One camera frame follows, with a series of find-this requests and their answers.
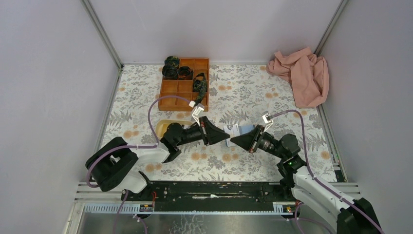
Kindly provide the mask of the floral patterned table mat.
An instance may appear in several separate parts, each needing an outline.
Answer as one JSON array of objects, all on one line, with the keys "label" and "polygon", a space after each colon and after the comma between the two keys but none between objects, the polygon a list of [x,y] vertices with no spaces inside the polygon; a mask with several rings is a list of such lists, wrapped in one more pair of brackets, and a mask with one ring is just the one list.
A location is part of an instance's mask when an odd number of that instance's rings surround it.
[{"label": "floral patterned table mat", "polygon": [[[123,137],[128,144],[153,144],[151,129],[163,119],[190,120],[189,112],[161,112],[154,101],[161,88],[160,65],[127,65],[120,78],[103,143]],[[336,181],[321,118],[316,109],[298,109],[290,85],[266,72],[264,65],[212,65],[208,119],[216,126],[263,124],[262,114],[284,115],[269,129],[275,138],[297,136],[303,159],[313,173]],[[263,151],[248,154],[225,142],[204,146],[201,141],[181,147],[171,163],[137,164],[151,180],[279,181],[279,159]]]}]

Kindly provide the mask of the dark rolled belt top-left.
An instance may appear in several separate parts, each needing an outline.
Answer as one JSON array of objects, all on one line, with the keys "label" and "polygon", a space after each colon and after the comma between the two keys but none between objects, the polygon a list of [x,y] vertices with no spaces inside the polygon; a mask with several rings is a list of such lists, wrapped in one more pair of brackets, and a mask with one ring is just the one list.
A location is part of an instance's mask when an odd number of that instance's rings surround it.
[{"label": "dark rolled belt top-left", "polygon": [[177,80],[178,79],[178,66],[164,65],[162,68],[163,79],[165,80]]}]

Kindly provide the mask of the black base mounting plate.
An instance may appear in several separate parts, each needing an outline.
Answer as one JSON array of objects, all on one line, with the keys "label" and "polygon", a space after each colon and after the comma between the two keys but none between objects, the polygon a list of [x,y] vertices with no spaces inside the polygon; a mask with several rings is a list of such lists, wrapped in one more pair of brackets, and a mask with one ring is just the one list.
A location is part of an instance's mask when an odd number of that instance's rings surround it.
[{"label": "black base mounting plate", "polygon": [[290,213],[299,203],[272,182],[149,181],[141,192],[121,197],[148,202],[156,212],[273,212],[282,205]]}]

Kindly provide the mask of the dark rolled belt middle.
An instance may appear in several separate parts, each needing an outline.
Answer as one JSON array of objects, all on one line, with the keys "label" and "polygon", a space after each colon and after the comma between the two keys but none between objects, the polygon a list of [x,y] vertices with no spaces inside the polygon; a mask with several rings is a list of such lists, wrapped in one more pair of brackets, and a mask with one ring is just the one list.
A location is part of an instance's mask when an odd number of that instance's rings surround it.
[{"label": "dark rolled belt middle", "polygon": [[188,66],[181,66],[178,69],[178,79],[179,80],[192,80],[193,70]]}]

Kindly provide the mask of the orange compartment organizer box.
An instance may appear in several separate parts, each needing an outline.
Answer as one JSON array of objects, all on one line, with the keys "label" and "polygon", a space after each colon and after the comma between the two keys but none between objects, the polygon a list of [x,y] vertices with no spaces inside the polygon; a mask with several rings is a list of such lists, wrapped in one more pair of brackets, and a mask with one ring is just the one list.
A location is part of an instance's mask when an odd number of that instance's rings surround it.
[{"label": "orange compartment organizer box", "polygon": [[192,80],[165,80],[162,76],[160,97],[164,99],[158,102],[160,111],[188,112],[192,108],[184,100],[194,101],[198,93],[192,91],[193,80],[199,73],[205,73],[207,78],[207,93],[200,104],[204,105],[205,111],[209,110],[209,59],[208,58],[179,58],[180,66],[188,66],[193,70]]}]

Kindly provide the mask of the pink crumpled cloth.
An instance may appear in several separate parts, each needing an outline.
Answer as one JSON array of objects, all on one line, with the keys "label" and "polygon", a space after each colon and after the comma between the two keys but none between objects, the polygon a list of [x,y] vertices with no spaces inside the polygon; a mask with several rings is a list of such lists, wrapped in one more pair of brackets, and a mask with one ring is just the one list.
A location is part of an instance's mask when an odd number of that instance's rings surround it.
[{"label": "pink crumpled cloth", "polygon": [[266,71],[291,85],[298,108],[316,108],[327,100],[330,86],[327,61],[309,47],[288,56],[277,51]]}]

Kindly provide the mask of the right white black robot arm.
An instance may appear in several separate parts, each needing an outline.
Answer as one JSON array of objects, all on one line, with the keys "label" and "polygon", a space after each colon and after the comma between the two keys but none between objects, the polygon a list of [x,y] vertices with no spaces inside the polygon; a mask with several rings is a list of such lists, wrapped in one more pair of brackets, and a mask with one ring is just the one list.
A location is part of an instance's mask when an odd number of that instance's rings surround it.
[{"label": "right white black robot arm", "polygon": [[277,167],[282,175],[281,198],[301,201],[334,227],[336,233],[383,233],[369,201],[355,199],[311,173],[308,163],[299,156],[300,147],[295,135],[286,134],[277,140],[258,125],[230,141],[249,153],[260,149],[280,158]]}]

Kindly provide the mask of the blue leather card holder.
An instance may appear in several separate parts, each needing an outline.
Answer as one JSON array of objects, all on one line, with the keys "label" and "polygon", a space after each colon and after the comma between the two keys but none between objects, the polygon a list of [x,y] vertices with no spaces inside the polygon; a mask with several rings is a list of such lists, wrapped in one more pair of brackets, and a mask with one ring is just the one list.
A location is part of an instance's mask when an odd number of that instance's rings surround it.
[{"label": "blue leather card holder", "polygon": [[[240,135],[242,135],[242,134],[246,134],[246,133],[252,131],[252,130],[255,128],[255,125],[253,125],[253,124],[250,124],[250,125],[239,125],[239,128],[240,128],[240,132],[241,132]],[[225,140],[226,146],[227,146],[227,147],[235,147],[236,144],[232,143],[232,142],[230,141],[230,139],[231,139],[231,138],[228,138],[228,139]]]}]

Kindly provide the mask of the white printed credit card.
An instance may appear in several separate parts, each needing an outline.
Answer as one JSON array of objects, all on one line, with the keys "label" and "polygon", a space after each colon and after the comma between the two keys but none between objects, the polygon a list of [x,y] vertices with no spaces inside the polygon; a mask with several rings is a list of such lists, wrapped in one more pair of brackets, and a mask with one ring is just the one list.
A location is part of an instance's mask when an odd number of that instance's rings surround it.
[{"label": "white printed credit card", "polygon": [[230,138],[238,137],[241,134],[238,124],[224,126],[224,132],[229,134]]}]

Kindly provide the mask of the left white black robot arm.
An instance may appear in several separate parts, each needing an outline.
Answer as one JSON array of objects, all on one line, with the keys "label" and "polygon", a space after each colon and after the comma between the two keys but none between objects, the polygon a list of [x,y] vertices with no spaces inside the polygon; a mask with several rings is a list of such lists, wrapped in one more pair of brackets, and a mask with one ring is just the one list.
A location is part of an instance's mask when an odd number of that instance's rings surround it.
[{"label": "left white black robot arm", "polygon": [[135,165],[169,163],[181,154],[181,145],[202,141],[209,146],[229,137],[207,117],[201,117],[187,128],[178,122],[169,124],[156,146],[129,145],[122,137],[115,137],[86,161],[86,178],[96,182],[96,185],[89,183],[88,186],[103,192],[126,189],[137,199],[146,200],[151,194],[149,181],[140,172],[132,171]]}]

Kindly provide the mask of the dark rolled belt outside box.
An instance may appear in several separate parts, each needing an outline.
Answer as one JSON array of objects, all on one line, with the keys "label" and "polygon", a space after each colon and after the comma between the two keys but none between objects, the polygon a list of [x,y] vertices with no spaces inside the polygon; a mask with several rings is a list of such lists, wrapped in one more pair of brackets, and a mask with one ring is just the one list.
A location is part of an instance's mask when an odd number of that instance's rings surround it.
[{"label": "dark rolled belt outside box", "polygon": [[169,67],[179,68],[179,66],[180,66],[180,59],[179,59],[178,57],[175,57],[175,56],[168,56],[168,57],[164,60],[164,65],[165,65],[165,66],[169,66]]}]

